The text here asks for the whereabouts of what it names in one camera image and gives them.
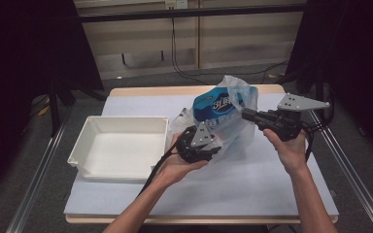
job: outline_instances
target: gray floor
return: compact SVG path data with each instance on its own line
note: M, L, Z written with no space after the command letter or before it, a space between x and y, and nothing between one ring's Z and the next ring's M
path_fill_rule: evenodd
M205 83L217 84L220 82L222 74L255 72L268 66L265 64L204 70L200 72L219 74L195 78ZM285 72L285 66L268 74L280 74L283 72ZM260 83L263 79L263 74L236 76L248 83ZM273 78L266 78L264 83L272 83L274 81L275 79ZM104 80L105 91L100 92L107 95L115 87L195 84L200 83L185 79L177 73L149 74L147 76L120 80ZM286 91L296 93L294 83L285 84L284 88ZM63 209L77 172L76 169L67 164L67 157L78 138L86 116L100 115L104 104L80 92L74 92L74 95L77 97L77 104L72 107L70 118L65 122L66 126L62 140L51 160L50 168L40 186L34 206L23 226L23 232L100 232L105 227L105 224L70 224L66 222L63 215ZM330 128L350 158L362 181L373 194L373 141L370 136L362 137L357 130L359 125L356 124L354 118L350 116L340 103L336 102L335 104L335 118L331 122ZM35 113L39 110L39 107L40 105L36 106L31 112ZM66 113L67 108L62 105L60 107L61 112ZM0 183L0 232L4 232L8 228L23 194L32 181L36 168L41 162L42 155L51 140L50 133L50 114L46 113L43 116L34 115L31 117L18 152L14 154L14 161ZM336 223L339 232L373 232L372 221L364 208L362 208L356 194L320 133L316 134L313 152L329 189L336 193L334 201L340 212L339 220ZM293 227L297 232L300 232L298 225ZM242 226L240 228L230 226L229 228L221 227L220 229L227 232L256 232L253 226ZM164 229L160 228L157 231L164 232ZM281 225L271 232L286 233L292 231L287 225Z

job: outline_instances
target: forearm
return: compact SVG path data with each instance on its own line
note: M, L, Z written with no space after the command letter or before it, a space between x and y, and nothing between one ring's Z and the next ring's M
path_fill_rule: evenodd
M110 232L138 232L153 206L166 190L166 185L156 179L139 195L105 230Z
M307 166L290 174L303 232L337 232Z

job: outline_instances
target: wooden table edge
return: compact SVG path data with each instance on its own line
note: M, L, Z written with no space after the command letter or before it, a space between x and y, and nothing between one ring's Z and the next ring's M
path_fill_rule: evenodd
M258 93L284 93L283 87L279 84L254 84L252 86L258 89ZM109 96L200 95L214 87L214 85L123 87L112 89Z
M111 223L117 216L92 216L92 215L65 215L66 221L69 223ZM337 222L338 216L330 216L332 222ZM236 217L188 217L175 218L171 217L149 217L145 219L145 224L299 224L300 220L297 216L277 216L262 217L262 216L243 216Z

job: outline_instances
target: blue package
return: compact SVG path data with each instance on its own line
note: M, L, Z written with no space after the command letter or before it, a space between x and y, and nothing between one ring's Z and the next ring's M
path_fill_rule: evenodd
M241 94L237 94L239 104L243 100ZM193 117L199 122L205 122L207 126L214 127L227 119L227 115L235 110L229 99L227 87L215 87L209 92L195 98L192 105Z

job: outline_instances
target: white paper surface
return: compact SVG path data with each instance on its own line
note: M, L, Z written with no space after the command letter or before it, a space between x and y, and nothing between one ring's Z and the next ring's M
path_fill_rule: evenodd
M260 94L258 109L275 110L284 94ZM190 108L196 96L109 97L103 116L167 116ZM292 185L272 145L259 130L240 153L231 146L223 160L189 173L173 184L153 208L153 216L298 216ZM308 166L331 216L338 216L315 157ZM65 207L66 215L119 215L142 184L97 183L79 173Z

